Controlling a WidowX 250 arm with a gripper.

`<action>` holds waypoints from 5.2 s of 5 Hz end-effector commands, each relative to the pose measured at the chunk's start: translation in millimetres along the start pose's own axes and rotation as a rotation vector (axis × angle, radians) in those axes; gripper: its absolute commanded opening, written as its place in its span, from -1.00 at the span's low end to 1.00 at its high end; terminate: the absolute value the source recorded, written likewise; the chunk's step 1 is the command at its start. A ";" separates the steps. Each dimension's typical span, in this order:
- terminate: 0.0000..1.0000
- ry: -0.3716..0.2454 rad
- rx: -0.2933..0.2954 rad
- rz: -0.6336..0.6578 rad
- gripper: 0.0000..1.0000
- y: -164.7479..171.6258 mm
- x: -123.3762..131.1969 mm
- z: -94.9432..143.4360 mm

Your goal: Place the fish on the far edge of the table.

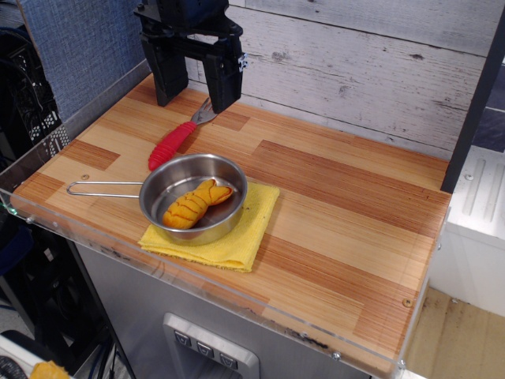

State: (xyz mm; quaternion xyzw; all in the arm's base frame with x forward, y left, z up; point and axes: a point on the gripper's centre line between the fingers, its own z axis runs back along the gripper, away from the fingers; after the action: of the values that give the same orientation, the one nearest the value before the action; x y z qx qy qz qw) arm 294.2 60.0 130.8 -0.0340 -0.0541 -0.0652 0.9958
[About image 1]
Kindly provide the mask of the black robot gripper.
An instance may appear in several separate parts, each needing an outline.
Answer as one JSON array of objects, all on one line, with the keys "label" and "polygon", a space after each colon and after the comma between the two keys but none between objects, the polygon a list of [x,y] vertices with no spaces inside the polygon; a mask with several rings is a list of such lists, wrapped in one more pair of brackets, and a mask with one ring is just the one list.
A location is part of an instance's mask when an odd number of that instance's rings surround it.
[{"label": "black robot gripper", "polygon": [[228,1],[146,1],[137,5],[140,41],[155,82],[157,104],[165,107],[189,83],[185,56],[168,43],[188,36],[213,36],[203,60],[214,112],[223,112],[241,98],[244,64],[242,28],[226,16]]}]

